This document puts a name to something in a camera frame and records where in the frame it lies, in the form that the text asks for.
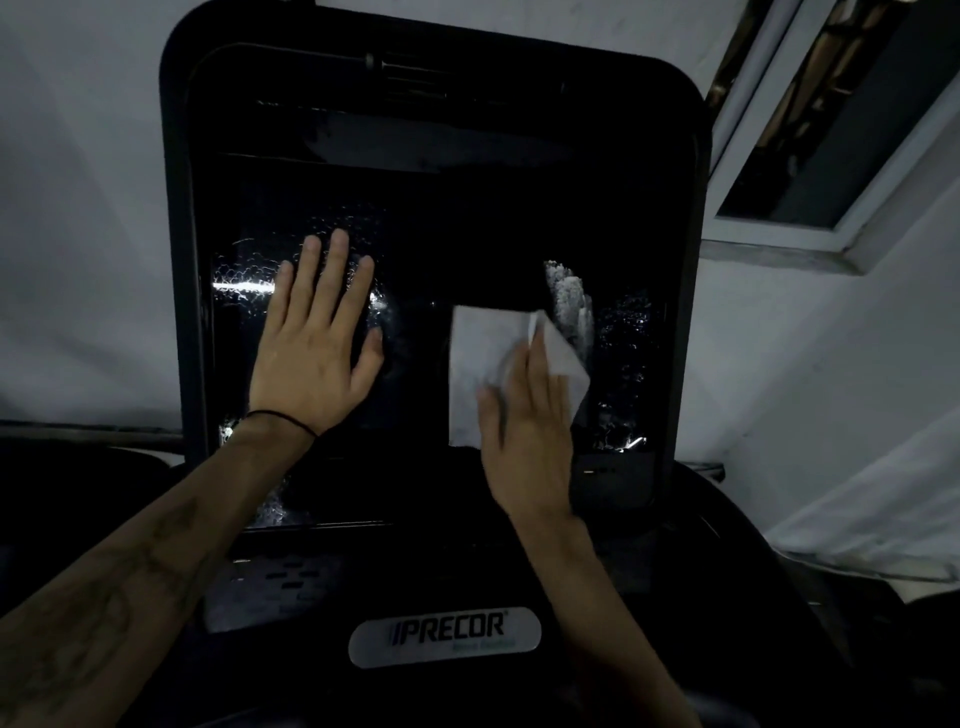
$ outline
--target white oval label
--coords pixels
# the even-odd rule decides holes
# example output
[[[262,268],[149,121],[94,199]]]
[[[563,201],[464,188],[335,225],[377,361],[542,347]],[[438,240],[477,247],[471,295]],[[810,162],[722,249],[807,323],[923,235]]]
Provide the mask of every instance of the white oval label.
[[[530,652],[541,632],[540,620],[526,607],[370,619],[353,630],[348,652],[363,669],[412,665]]]

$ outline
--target forearm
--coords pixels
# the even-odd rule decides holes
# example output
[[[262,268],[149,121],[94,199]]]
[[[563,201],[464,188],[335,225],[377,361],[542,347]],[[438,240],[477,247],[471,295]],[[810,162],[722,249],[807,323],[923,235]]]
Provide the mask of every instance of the forearm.
[[[301,454],[296,437],[275,436],[282,425],[255,419],[0,619],[0,725],[112,725],[123,714]]]
[[[517,524],[517,535],[553,606],[591,715],[630,712],[659,726],[699,726],[596,557],[586,526],[566,518]]]

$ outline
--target white cloth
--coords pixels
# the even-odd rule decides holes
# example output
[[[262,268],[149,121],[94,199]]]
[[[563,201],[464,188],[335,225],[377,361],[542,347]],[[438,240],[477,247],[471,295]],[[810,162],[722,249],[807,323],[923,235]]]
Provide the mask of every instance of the white cloth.
[[[480,447],[476,392],[483,386],[502,391],[510,373],[510,355],[524,339],[531,341],[543,326],[551,375],[566,375],[570,415],[587,395],[590,377],[576,352],[543,311],[501,311],[458,305],[450,334],[449,442],[454,448]]]

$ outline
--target white window frame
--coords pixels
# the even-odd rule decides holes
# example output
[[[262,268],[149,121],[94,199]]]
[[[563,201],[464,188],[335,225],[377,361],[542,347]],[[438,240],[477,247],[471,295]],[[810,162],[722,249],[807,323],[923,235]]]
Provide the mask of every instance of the white window frame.
[[[836,0],[774,0],[714,125],[705,240],[841,253],[852,245],[947,125],[960,116],[958,75],[832,230],[718,216],[835,4]]]

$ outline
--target bracelet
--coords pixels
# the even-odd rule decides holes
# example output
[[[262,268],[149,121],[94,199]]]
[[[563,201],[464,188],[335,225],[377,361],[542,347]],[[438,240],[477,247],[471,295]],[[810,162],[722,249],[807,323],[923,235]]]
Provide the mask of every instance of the bracelet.
[[[274,417],[279,417],[281,420],[286,420],[288,423],[296,425],[304,432],[309,432],[310,437],[312,437],[314,440],[320,437],[320,435],[318,435],[316,432],[314,432],[312,429],[310,429],[310,427],[302,423],[300,420],[293,418],[290,415],[285,415],[282,412],[277,412],[273,409],[254,409],[253,412],[247,413],[247,417],[252,417],[253,415],[273,415]]]

